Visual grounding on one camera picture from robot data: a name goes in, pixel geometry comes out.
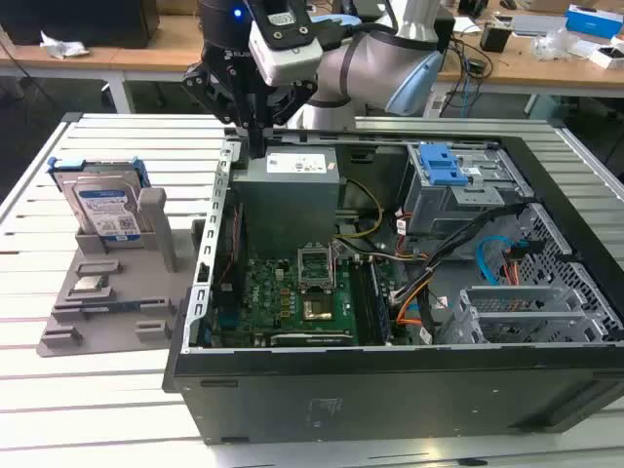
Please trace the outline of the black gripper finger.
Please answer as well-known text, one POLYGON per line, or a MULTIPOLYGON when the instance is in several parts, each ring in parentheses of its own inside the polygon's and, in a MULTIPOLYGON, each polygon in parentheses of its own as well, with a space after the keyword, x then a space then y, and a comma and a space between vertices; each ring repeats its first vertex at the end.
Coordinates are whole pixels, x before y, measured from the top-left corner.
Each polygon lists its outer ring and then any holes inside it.
POLYGON ((296 81, 279 87, 262 86, 256 95, 256 156, 264 157, 266 137, 275 126, 284 126, 295 112, 317 91, 311 80, 296 81))
POLYGON ((257 126, 242 78, 233 64, 226 65, 218 77, 205 63, 198 62, 184 75, 183 88, 221 123, 234 124, 246 156, 256 157, 257 126))

